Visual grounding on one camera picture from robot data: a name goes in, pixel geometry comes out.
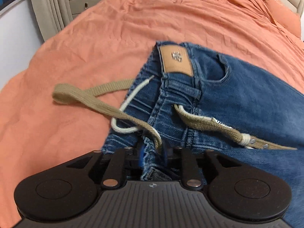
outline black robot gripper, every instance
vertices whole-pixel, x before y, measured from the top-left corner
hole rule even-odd
[[[277,176],[178,147],[168,150],[172,181],[140,181],[139,151],[95,150],[24,179],[14,193],[16,227],[290,228],[282,217],[291,189]]]

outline circular logo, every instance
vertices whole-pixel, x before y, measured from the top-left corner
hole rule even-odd
[[[155,188],[155,187],[157,187],[157,184],[156,184],[156,183],[150,183],[150,184],[149,184],[149,187]]]

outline jeans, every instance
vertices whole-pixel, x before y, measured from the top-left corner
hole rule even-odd
[[[193,77],[163,68],[159,47],[176,45],[157,42],[142,67],[134,88],[155,77],[130,102],[125,112],[153,126],[171,146],[190,148],[193,153],[219,150],[230,157],[284,179],[292,188],[292,202],[284,219],[295,228],[304,227],[304,96],[269,72],[240,59],[194,45],[185,47]],[[241,133],[298,150],[245,149],[218,132],[198,131],[185,125],[173,104],[183,105],[194,115],[214,117]],[[120,127],[129,121],[118,120]],[[142,132],[119,134],[111,130],[102,151],[114,153],[121,147],[135,146]],[[170,180],[153,141],[144,137],[143,180]]]

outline drawstring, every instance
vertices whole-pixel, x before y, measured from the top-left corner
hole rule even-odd
[[[111,126],[112,128],[119,133],[132,133],[138,131],[140,129],[148,130],[153,139],[155,148],[162,144],[162,139],[155,128],[150,126],[148,123],[134,118],[126,113],[124,113],[125,108],[131,102],[131,100],[135,97],[135,95],[146,86],[150,80],[154,76],[144,80],[141,84],[139,84],[128,96],[128,98],[123,102],[119,109],[110,106],[101,100],[97,99],[97,96],[103,95],[105,93],[110,93],[118,90],[127,90],[131,87],[134,80],[122,80],[116,82],[110,82],[107,84],[103,84],[97,87],[93,87],[87,90],[81,90],[77,87],[74,87],[69,84],[57,84],[54,88],[54,92],[52,97],[54,101],[60,104],[71,104],[74,102],[80,102],[87,107],[108,116],[112,116]],[[257,149],[289,149],[289,150],[297,150],[293,147],[281,146],[272,142],[268,142],[262,139],[259,139],[255,136],[240,133],[238,130],[223,124],[218,121],[214,117],[206,117],[206,116],[197,116],[191,113],[188,113],[184,110],[182,105],[174,104],[174,108],[179,114],[182,121],[189,127],[201,130],[201,131],[217,131],[224,134],[226,137],[230,138],[232,141],[237,144],[248,148],[257,148]],[[127,119],[135,123],[137,126],[131,128],[120,128],[116,124],[116,119]]]

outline beige curtain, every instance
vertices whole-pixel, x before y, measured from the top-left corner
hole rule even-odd
[[[73,19],[69,0],[31,1],[41,34],[45,41],[56,35]]]

